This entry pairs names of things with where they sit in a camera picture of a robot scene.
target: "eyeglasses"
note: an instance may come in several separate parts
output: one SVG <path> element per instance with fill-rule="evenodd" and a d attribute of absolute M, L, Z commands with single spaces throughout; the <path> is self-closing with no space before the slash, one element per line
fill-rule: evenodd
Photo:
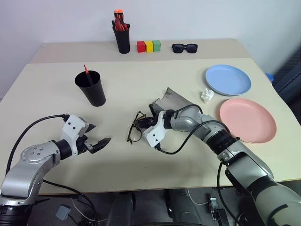
<path fill-rule="evenodd" d="M 128 132 L 128 136 L 127 136 L 127 142 L 130 142 L 131 145 L 133 144 L 133 142 L 139 141 L 142 137 L 141 129 L 137 127 L 136 122 L 143 118 L 146 118 L 146 115 L 143 114 L 141 111 L 139 111 L 131 125 L 130 131 Z"/>
<path fill-rule="evenodd" d="M 184 49 L 188 53 L 196 53 L 198 50 L 198 45 L 197 44 L 187 44 L 187 45 L 173 44 L 171 48 L 173 48 L 174 53 L 182 53 Z"/>

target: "floor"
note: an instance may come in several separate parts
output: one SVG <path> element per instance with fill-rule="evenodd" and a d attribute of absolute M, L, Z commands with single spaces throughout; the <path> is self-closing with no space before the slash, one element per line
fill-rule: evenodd
<path fill-rule="evenodd" d="M 301 195 L 301 180 L 285 182 L 286 186 L 290 187 Z M 190 189 L 190 194 L 193 197 L 194 201 L 197 203 L 202 203 L 208 200 L 210 196 L 210 188 L 193 188 Z M 222 190 L 222 194 L 225 202 L 233 213 L 237 216 L 239 213 L 244 212 L 246 209 L 252 210 L 254 218 L 258 218 L 258 214 L 255 210 L 255 206 L 252 203 L 252 200 L 248 197 L 240 195 L 233 187 L 227 187 Z M 106 219 L 111 205 L 116 197 L 117 193 L 99 193 L 99 194 L 88 194 L 95 204 L 97 209 L 98 217 L 100 219 Z M 136 195 L 136 210 L 134 212 L 134 222 L 133 224 L 144 224 L 150 222 L 171 222 L 169 218 L 163 190 L 149 190 L 149 191 L 137 191 Z M 218 198 L 218 193 L 216 188 L 213 188 L 212 197 L 216 197 L 219 203 L 219 206 L 222 207 L 222 203 Z M 40 196 L 39 199 L 45 199 L 45 196 Z M 91 209 L 77 201 L 75 201 L 76 206 L 84 213 L 87 217 L 92 218 Z M 73 207 L 70 198 L 61 198 L 61 197 L 52 197 L 49 201 L 40 203 L 33 208 L 29 225 L 30 226 L 52 226 L 52 225 L 61 225 L 61 226 L 74 226 L 70 218 L 67 218 L 65 221 L 61 221 L 55 217 L 56 211 L 60 205 L 67 205 L 71 207 L 70 215 L 77 221 L 80 222 L 83 220 L 83 217 L 76 211 Z M 211 213 L 208 209 L 208 205 L 196 206 L 197 210 L 202 218 L 202 224 L 206 226 L 217 226 L 218 223 L 213 221 Z M 233 220 L 228 215 L 228 220 L 230 226 L 234 225 Z"/>

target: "red marker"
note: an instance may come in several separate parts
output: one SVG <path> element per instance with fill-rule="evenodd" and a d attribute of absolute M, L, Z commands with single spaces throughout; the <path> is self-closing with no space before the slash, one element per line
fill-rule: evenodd
<path fill-rule="evenodd" d="M 90 86 L 93 86 L 93 81 L 92 81 L 91 75 L 89 74 L 89 71 L 88 71 L 88 69 L 86 68 L 85 65 L 84 65 L 84 68 L 85 68 L 85 71 L 86 71 L 88 82 L 89 82 Z"/>

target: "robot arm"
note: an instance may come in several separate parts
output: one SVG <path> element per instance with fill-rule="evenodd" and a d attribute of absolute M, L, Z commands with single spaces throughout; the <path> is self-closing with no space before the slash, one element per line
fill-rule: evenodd
<path fill-rule="evenodd" d="M 269 226 L 300 225 L 301 197 L 275 182 L 270 168 L 223 125 L 209 122 L 213 120 L 211 116 L 191 107 L 180 112 L 161 111 L 154 118 L 157 123 L 143 132 L 151 147 L 160 145 L 168 129 L 191 132 L 207 121 L 194 135 L 208 144 L 227 166 L 225 173 L 234 187 L 252 196 L 263 222 Z"/>
<path fill-rule="evenodd" d="M 62 130 L 61 140 L 33 145 L 22 151 L 19 162 L 5 176 L 0 188 L 0 226 L 27 224 L 44 176 L 71 156 L 88 150 L 95 153 L 105 147 L 110 138 L 96 145 L 84 135 L 95 128 L 76 115 L 70 115 Z"/>

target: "table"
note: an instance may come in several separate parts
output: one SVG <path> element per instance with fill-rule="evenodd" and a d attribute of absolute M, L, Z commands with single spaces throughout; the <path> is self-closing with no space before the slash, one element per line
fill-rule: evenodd
<path fill-rule="evenodd" d="M 233 65 L 245 71 L 252 80 L 252 88 L 241 97 L 264 106 L 276 121 L 277 134 L 273 140 L 246 146 L 269 165 L 276 181 L 301 178 L 300 126 L 250 57 L 138 61 L 133 55 L 135 61 L 121 61 L 118 58 L 110 62 L 75 60 L 75 63 L 42 63 L 41 60 L 40 63 L 28 64 L 0 103 L 0 125 L 3 128 L 0 137 L 0 180 L 3 180 L 13 144 L 31 122 L 48 115 L 73 113 L 97 125 L 87 134 L 93 144 L 105 137 L 112 137 L 112 140 L 96 154 L 84 153 L 75 159 L 62 161 L 47 174 L 47 180 L 82 192 L 216 186 L 219 161 L 209 147 L 196 137 L 192 137 L 174 156 L 150 148 L 144 140 L 133 145 L 126 142 L 137 111 L 150 116 L 148 104 L 162 98 L 167 87 L 218 119 L 221 104 L 235 97 L 215 94 L 208 104 L 200 100 L 200 92 L 207 87 L 205 70 L 215 64 Z M 102 107 L 90 105 L 74 84 L 75 76 L 83 71 L 83 64 L 101 74 L 107 99 Z M 52 139 L 59 140 L 62 127 L 63 121 L 59 119 L 44 121 L 33 127 L 19 145 L 12 165 L 26 147 Z M 187 135 L 170 131 L 162 146 L 169 151 L 175 150 Z M 230 185 L 224 174 L 221 175 L 221 185 Z M 40 190 L 41 194 L 67 192 L 47 184 L 43 184 Z"/>

